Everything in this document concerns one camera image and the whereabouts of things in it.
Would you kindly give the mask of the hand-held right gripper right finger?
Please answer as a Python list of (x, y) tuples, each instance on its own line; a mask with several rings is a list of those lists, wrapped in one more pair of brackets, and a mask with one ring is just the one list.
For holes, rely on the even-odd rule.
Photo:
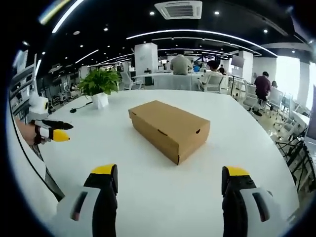
[(222, 167), (225, 237), (280, 237), (288, 228), (272, 193), (240, 167)]

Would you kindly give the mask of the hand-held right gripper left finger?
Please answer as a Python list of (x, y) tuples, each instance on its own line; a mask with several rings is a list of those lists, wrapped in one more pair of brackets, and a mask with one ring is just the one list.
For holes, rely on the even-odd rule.
[(47, 228), (55, 237), (115, 237), (117, 194), (117, 165), (99, 166), (61, 199)]

